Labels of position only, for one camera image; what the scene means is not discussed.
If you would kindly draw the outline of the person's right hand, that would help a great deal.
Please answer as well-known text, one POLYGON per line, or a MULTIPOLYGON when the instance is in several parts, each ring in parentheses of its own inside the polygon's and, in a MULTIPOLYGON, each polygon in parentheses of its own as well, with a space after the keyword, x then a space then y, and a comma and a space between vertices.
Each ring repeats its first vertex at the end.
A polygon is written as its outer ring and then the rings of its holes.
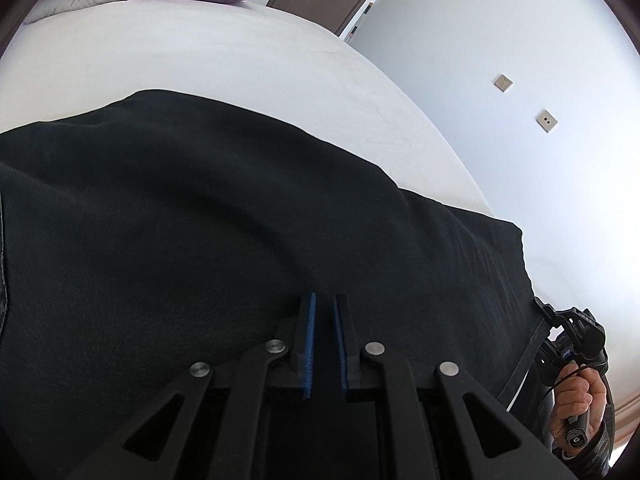
POLYGON ((599 432, 606 408, 605 384, 596 370, 580 370, 575 362, 564 366, 554 388, 553 410, 549 418, 549 432, 558 448, 568 457, 577 456, 584 448, 573 448, 566 440, 565 422, 571 417, 587 413, 589 426, 587 442, 599 432))

